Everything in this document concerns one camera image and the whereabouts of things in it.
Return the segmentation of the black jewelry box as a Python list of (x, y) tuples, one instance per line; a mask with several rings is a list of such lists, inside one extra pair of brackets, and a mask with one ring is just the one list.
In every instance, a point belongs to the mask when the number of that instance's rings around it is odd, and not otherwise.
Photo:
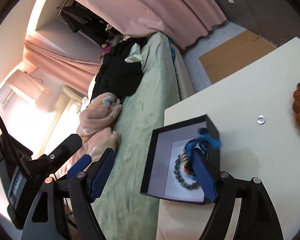
[(175, 202), (210, 204), (204, 202), (192, 168), (192, 150), (198, 147), (220, 168), (221, 146), (219, 132), (207, 115), (153, 130), (140, 193)]

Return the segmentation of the pink fleece blanket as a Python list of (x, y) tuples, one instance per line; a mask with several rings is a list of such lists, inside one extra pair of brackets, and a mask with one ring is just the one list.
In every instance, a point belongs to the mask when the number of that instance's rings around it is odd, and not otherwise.
[(114, 151), (120, 145), (121, 135), (112, 129), (121, 112), (120, 99), (113, 93), (103, 93), (94, 98), (79, 115), (76, 133), (82, 138), (82, 147), (55, 173), (57, 179), (66, 175), (85, 154), (98, 161), (107, 148)]

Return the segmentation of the green bed sheet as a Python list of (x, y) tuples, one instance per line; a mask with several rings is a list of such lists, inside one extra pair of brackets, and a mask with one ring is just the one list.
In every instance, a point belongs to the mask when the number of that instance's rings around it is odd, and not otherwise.
[(143, 78), (114, 125), (121, 135), (115, 165), (92, 204), (106, 239), (155, 239), (157, 233), (159, 200), (140, 189), (152, 131), (164, 125), (165, 109), (180, 95), (168, 37), (153, 34), (141, 54)]

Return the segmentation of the pink curtain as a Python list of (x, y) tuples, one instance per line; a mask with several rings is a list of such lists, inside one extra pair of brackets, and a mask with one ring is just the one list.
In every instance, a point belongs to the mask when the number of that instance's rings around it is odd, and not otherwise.
[(100, 63), (65, 55), (30, 35), (25, 37), (24, 59), (84, 95), (101, 68)]
[(181, 49), (226, 21), (215, 0), (76, 0), (124, 35), (160, 31)]

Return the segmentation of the black clothing pile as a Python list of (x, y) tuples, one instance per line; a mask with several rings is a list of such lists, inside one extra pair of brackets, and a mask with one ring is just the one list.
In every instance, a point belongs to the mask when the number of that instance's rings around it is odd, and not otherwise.
[(103, 93), (113, 93), (122, 100), (136, 92), (143, 78), (142, 63), (128, 63), (125, 59), (135, 44), (143, 48), (147, 42), (146, 37), (131, 37), (110, 49), (95, 77), (92, 100)]

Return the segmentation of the flattened cardboard sheet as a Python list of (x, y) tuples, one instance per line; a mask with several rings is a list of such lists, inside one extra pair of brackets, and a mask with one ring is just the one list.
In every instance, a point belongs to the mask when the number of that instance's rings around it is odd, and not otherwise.
[(275, 49), (274, 45), (261, 36), (246, 30), (203, 54), (199, 60), (210, 82), (214, 84)]

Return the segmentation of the hanging dark clothes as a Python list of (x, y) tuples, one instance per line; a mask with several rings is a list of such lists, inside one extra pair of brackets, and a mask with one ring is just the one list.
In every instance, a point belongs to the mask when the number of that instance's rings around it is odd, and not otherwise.
[(121, 35), (114, 27), (108, 28), (108, 22), (76, 1), (62, 8), (61, 18), (73, 33), (81, 31), (99, 46), (116, 35)]

